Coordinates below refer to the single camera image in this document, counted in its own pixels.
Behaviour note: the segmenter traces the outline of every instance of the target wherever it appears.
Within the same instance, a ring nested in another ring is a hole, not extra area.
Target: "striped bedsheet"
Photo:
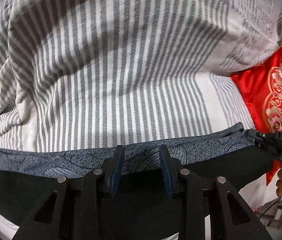
[[[0,147],[252,128],[228,74],[269,57],[281,28],[282,0],[0,0]]]

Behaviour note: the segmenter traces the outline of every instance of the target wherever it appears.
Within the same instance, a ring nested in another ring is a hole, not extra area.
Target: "red pillow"
[[[282,130],[282,46],[263,64],[233,73],[255,128],[261,132]],[[275,162],[267,173],[267,184],[279,169]]]

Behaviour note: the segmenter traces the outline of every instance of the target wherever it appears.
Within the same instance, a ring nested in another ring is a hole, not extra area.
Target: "blue cloth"
[[[243,132],[243,125],[237,123],[209,135],[129,144],[125,146],[123,174],[159,168],[159,146],[163,144],[173,158],[189,164],[251,146],[253,142]],[[100,167],[114,151],[115,147],[49,153],[0,149],[0,169],[50,178],[61,175],[77,178]]]

